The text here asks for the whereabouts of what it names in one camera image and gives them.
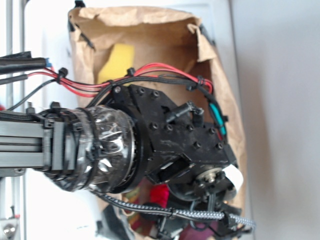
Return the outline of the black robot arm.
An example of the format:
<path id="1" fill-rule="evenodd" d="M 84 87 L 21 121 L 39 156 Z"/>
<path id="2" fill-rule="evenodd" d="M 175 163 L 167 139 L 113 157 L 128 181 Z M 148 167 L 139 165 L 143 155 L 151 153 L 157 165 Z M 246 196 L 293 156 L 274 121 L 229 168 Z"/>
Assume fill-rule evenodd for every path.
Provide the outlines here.
<path id="1" fill-rule="evenodd" d="M 202 108 L 161 91 L 117 85 L 101 105 L 0 113 L 0 174 L 43 172 L 61 189 L 88 190 L 112 206 L 157 220 L 171 240 L 186 224 L 217 222 L 238 237 L 245 222 L 226 204 L 244 178 L 218 126 Z"/>

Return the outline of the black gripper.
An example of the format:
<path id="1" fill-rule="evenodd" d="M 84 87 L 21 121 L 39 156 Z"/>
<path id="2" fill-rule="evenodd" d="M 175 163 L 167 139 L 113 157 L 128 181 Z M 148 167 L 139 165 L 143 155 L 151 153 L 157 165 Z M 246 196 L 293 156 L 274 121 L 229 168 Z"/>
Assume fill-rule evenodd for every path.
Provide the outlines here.
<path id="1" fill-rule="evenodd" d="M 133 120 L 137 176 L 169 189 L 166 208 L 150 199 L 137 206 L 156 222 L 156 236 L 172 240 L 186 227 L 209 230 L 218 240 L 244 233 L 241 210 L 227 204 L 244 178 L 223 132 L 205 122 L 192 102 L 176 105 L 163 92 L 115 86 L 111 107 Z"/>

